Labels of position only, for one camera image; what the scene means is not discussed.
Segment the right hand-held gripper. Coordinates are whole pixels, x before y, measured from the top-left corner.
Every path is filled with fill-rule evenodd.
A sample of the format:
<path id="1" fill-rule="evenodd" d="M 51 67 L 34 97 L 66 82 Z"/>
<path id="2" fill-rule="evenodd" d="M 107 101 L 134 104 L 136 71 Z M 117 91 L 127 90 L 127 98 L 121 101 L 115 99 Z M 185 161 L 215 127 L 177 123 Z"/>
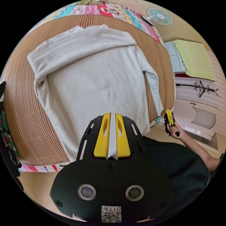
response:
<path id="1" fill-rule="evenodd" d="M 171 112 L 171 110 L 169 110 L 169 109 L 166 109 L 166 113 L 164 114 L 164 125 L 165 125 L 166 133 L 168 133 L 169 136 L 171 136 L 171 132 L 167 126 L 169 126 L 169 128 L 170 128 L 170 127 L 176 127 L 176 125 L 175 125 L 174 115 Z"/>

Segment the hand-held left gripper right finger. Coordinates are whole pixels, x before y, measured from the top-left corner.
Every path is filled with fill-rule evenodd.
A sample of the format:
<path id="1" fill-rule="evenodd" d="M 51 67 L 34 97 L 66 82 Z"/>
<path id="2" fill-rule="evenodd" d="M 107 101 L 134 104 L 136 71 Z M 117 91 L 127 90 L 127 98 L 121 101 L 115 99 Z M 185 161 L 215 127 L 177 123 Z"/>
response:
<path id="1" fill-rule="evenodd" d="M 130 157 L 130 148 L 126 135 L 126 129 L 123 122 L 122 114 L 115 114 L 116 119 L 116 158 L 128 158 Z"/>

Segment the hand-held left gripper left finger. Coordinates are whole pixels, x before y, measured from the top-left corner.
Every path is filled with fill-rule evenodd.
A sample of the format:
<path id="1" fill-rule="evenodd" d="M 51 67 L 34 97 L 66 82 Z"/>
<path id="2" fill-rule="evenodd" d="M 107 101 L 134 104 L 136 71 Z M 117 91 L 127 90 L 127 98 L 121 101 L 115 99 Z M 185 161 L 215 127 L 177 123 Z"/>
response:
<path id="1" fill-rule="evenodd" d="M 105 113 L 102 117 L 102 122 L 97 137 L 97 142 L 94 149 L 94 156 L 97 158 L 108 159 L 109 151 L 109 134 L 110 134 L 111 113 Z"/>

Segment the person's right hand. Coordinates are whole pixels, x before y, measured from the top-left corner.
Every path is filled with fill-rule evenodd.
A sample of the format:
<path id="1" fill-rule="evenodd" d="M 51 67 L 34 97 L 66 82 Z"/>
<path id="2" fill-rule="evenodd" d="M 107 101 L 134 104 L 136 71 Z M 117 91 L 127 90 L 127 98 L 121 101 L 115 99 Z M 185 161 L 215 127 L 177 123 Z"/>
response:
<path id="1" fill-rule="evenodd" d="M 167 124 L 167 128 L 170 132 L 170 136 L 178 139 L 180 141 L 185 141 L 187 138 L 187 134 L 184 132 L 184 130 L 180 127 L 180 125 L 177 122 L 174 122 L 173 126 L 169 126 Z"/>

